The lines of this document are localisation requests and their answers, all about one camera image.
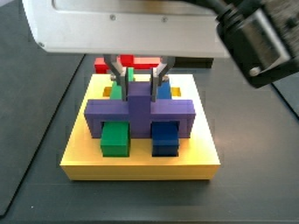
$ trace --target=blue block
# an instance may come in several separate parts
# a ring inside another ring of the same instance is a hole
[[[177,122],[152,123],[153,157],[177,157],[179,129]]]
[[[169,81],[163,82],[163,85],[157,88],[156,99],[172,99],[172,89]]]

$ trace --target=stacked blocks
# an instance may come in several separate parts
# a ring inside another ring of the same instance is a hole
[[[133,80],[133,69],[128,68],[128,81]],[[121,87],[113,82],[109,100],[121,99]],[[108,111],[116,111],[117,107],[109,105]],[[129,128],[128,122],[104,122],[100,139],[100,149],[103,157],[128,157],[129,155]]]
[[[105,122],[101,133],[100,149],[103,157],[128,157],[128,122]]]
[[[157,99],[171,100],[171,84],[169,81],[163,82],[157,88]],[[176,157],[179,150],[179,123],[177,122],[152,122],[152,141],[153,157]]]
[[[157,88],[151,102],[151,82],[132,81],[129,70],[127,101],[113,83],[109,100],[88,100],[84,116],[93,138],[101,138],[104,157],[127,157],[129,137],[152,138],[152,155],[177,156],[179,138],[190,138],[195,109],[192,100],[172,100],[169,81]]]

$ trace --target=block puzzle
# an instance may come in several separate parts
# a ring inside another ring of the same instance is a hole
[[[135,69],[149,69],[156,67],[160,63],[160,58],[137,58],[133,55],[120,55],[119,60],[124,67],[133,67]],[[108,72],[104,58],[96,58],[95,70],[96,74],[105,74]]]
[[[144,76],[136,75],[135,77],[137,80],[141,80]],[[99,150],[99,142],[101,139],[92,139],[89,137],[84,108],[88,99],[104,99],[99,93],[103,93],[104,87],[112,86],[112,82],[109,75],[93,74],[60,161],[60,167],[69,179],[212,179],[220,167],[220,161],[194,78],[188,74],[169,75],[169,78],[171,86],[180,88],[180,99],[192,99],[194,109],[196,111],[191,138],[180,138],[179,157],[152,157],[151,139],[131,139],[129,157],[103,157]]]

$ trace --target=green block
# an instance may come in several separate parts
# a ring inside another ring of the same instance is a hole
[[[135,69],[129,67],[128,71],[128,81],[133,81],[135,79]],[[117,85],[116,82],[112,84],[111,93],[109,93],[111,100],[120,100],[121,99],[121,87]]]
[[[128,81],[135,79],[135,69],[128,68]],[[111,100],[121,99],[121,87],[113,82]],[[103,157],[128,157],[129,155],[129,126],[128,122],[105,122],[101,132],[100,149]]]
[[[100,149],[103,157],[128,157],[128,122],[105,122],[101,133]]]

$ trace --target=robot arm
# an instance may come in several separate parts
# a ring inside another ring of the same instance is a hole
[[[222,0],[23,0],[23,6],[48,52],[223,57],[216,29],[255,88],[299,71],[296,0],[244,0],[238,7]],[[153,92],[168,59],[152,71]],[[121,72],[115,70],[119,85]]]

